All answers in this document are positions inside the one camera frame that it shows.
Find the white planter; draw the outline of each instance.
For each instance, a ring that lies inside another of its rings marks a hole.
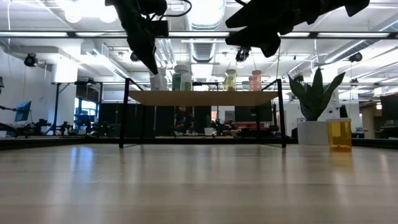
[[[213,128],[205,128],[205,136],[212,136],[214,133]]]
[[[297,124],[298,143],[302,145],[325,146],[328,142],[326,121],[305,121]]]

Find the wooden shelf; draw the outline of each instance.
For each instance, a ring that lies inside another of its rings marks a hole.
[[[146,106],[261,106],[278,96],[276,91],[130,91]]]

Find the snake plant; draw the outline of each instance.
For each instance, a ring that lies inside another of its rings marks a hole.
[[[331,83],[323,86],[321,69],[318,68],[313,78],[312,86],[301,84],[289,76],[290,89],[300,100],[300,109],[307,121],[317,121],[328,106],[334,90],[343,81],[345,73],[337,75]]]

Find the potted plant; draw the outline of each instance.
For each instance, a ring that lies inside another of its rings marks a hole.
[[[210,116],[206,116],[206,127],[205,127],[205,136],[212,136],[213,135],[213,128],[211,127],[211,119]]]
[[[327,123],[318,121],[318,118],[328,106],[334,90],[343,81],[344,75],[345,73],[337,75],[330,84],[325,86],[323,86],[320,68],[315,72],[312,86],[308,83],[301,84],[289,76],[290,89],[300,101],[301,112],[307,120],[297,124],[299,144],[328,144]]]

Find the yellow jar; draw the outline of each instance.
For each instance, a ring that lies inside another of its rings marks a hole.
[[[327,119],[330,151],[351,152],[351,119]]]

